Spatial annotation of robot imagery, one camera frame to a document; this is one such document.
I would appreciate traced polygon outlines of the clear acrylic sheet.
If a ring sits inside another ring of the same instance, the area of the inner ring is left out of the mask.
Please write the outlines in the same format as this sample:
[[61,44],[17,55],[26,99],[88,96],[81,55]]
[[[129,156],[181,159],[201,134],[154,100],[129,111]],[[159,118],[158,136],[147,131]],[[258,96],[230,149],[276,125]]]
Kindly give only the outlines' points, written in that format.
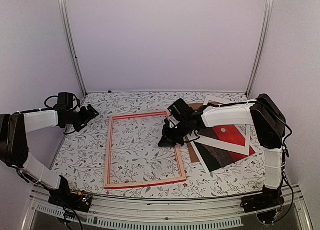
[[174,147],[159,147],[165,116],[115,120],[111,184],[179,177]]

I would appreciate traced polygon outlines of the wooden picture frame red edge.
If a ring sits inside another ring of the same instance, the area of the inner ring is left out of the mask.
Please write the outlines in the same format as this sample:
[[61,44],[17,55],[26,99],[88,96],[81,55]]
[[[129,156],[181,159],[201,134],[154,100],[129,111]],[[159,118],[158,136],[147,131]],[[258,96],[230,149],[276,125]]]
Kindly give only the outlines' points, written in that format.
[[169,117],[170,113],[168,110],[160,110],[153,112],[141,112],[141,113],[128,113],[121,115],[112,115],[109,119],[109,129],[107,134],[107,145],[106,145],[106,156],[105,156],[105,171],[104,171],[104,188],[105,189],[125,189],[125,188],[139,188],[139,187],[151,187],[158,185],[174,184],[185,182],[187,180],[180,148],[175,146],[174,153],[177,161],[179,177],[167,178],[160,180],[135,182],[135,183],[119,183],[111,184],[111,166],[112,166],[112,141],[113,141],[113,129],[114,121],[121,119],[130,118],[141,118],[141,117],[151,117],[151,116],[165,116]]

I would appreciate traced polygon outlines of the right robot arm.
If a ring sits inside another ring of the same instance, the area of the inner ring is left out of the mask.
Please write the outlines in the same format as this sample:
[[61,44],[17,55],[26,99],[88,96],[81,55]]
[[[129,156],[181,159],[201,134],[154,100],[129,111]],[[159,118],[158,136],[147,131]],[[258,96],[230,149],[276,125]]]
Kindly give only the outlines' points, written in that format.
[[221,105],[207,103],[196,110],[179,98],[168,107],[168,111],[178,124],[170,126],[170,121],[165,119],[159,147],[184,145],[184,137],[195,130],[222,125],[253,125],[258,141],[264,149],[264,187],[268,189],[259,196],[258,203],[263,208],[269,208],[277,201],[278,193],[275,190],[283,183],[283,150],[288,125],[283,113],[268,94],[260,94],[246,102]]

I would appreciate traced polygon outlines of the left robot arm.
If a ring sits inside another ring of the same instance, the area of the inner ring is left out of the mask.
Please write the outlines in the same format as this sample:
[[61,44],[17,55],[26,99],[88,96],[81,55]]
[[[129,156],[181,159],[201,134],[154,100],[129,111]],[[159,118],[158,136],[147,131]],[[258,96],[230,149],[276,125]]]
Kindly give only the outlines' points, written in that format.
[[36,109],[0,116],[0,160],[48,190],[56,191],[55,199],[64,207],[74,203],[74,195],[69,192],[68,181],[48,169],[29,150],[27,134],[50,127],[73,126],[80,132],[87,124],[99,116],[91,105],[80,109],[56,106],[53,109]]

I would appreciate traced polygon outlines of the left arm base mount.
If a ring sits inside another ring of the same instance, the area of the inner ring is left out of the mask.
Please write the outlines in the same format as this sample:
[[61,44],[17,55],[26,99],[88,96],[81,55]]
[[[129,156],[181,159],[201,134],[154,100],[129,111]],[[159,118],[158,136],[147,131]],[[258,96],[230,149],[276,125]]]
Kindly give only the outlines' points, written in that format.
[[85,191],[78,193],[61,193],[50,190],[49,193],[50,197],[48,202],[56,206],[67,207],[81,212],[89,212],[92,204],[92,195]]

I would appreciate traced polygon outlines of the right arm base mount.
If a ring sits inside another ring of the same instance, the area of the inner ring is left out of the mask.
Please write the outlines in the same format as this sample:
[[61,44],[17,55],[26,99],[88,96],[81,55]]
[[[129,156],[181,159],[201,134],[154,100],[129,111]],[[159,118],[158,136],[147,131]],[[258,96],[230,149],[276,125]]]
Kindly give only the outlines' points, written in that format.
[[243,197],[240,206],[244,209],[245,213],[273,207],[272,210],[257,215],[261,223],[272,224],[282,212],[285,200],[280,188],[274,190],[264,186],[262,191],[262,193],[257,195]]

